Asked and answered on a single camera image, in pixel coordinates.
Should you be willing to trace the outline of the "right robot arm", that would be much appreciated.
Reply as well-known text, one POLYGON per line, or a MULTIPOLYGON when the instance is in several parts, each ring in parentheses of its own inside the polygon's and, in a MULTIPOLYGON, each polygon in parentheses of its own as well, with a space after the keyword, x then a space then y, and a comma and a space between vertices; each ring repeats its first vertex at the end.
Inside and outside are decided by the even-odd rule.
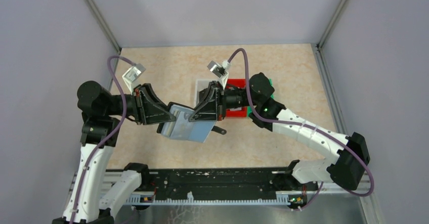
POLYGON ((356 132, 348 136, 317 126, 274 100, 273 93, 263 73, 253 75, 244 88, 223 88, 213 81, 203 90, 189 121, 221 121, 228 109, 253 105, 249 117, 256 126, 291 137, 324 156, 317 161, 295 161, 291 175, 296 183, 332 182, 355 193, 368 173, 365 138, 356 132))

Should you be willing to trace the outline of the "green plastic bin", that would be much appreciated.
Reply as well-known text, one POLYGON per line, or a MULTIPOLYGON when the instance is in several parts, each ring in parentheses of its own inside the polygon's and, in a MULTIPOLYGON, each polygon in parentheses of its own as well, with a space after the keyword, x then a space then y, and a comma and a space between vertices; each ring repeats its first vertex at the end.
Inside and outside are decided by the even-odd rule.
POLYGON ((275 108, 273 99, 271 98, 274 93, 270 80, 266 78, 258 79, 251 78, 249 80, 250 97, 254 109, 251 110, 250 117, 256 119, 255 112, 261 117, 269 118, 275 108))

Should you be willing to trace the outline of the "white plastic bin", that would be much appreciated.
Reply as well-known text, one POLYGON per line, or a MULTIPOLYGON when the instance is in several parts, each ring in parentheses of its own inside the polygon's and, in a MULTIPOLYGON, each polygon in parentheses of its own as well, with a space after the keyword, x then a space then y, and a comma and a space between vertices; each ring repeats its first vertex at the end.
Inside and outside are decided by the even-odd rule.
POLYGON ((211 81, 211 79, 197 79, 195 81, 194 106, 199 103, 199 93, 206 89, 211 81))

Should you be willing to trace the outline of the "red plastic bin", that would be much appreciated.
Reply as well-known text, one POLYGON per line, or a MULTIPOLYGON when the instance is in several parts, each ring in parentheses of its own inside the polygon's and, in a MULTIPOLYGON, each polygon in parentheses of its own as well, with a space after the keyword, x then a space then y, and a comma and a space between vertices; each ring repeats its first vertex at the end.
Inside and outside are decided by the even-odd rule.
MULTIPOLYGON (((245 87, 245 79, 243 78, 233 78, 228 79, 226 89, 232 88, 244 88, 245 87)), ((226 117, 227 118, 246 118, 248 116, 247 107, 227 109, 226 117)))

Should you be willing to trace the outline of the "aluminium frame rail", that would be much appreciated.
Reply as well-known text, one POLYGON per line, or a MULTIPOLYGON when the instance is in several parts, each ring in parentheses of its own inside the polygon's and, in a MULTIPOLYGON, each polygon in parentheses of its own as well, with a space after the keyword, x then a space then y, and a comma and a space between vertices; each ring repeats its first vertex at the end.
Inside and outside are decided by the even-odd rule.
POLYGON ((316 192, 347 194, 335 183, 293 184, 284 169, 158 169, 143 185, 126 192, 123 205, 304 206, 316 192))

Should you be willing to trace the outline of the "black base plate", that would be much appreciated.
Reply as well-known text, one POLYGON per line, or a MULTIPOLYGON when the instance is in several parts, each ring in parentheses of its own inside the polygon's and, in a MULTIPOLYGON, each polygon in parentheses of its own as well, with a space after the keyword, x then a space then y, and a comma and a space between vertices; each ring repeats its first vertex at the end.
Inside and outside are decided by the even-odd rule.
POLYGON ((139 191, 155 192, 155 200, 198 201, 274 200, 278 191, 315 191, 318 184, 301 184, 289 167, 151 169, 139 191))

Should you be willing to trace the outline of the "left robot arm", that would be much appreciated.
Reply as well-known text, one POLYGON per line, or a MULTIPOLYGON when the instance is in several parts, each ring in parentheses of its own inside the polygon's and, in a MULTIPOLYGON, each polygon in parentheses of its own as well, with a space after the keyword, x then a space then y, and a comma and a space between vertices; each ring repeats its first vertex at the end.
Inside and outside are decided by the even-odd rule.
POLYGON ((79 170, 70 200, 53 223, 114 223, 132 192, 151 185, 146 164, 129 163, 120 179, 102 195, 108 162, 126 119, 138 125, 173 122, 176 117, 154 93, 151 84, 137 86, 130 95, 112 95, 95 81, 77 90, 82 111, 79 170))

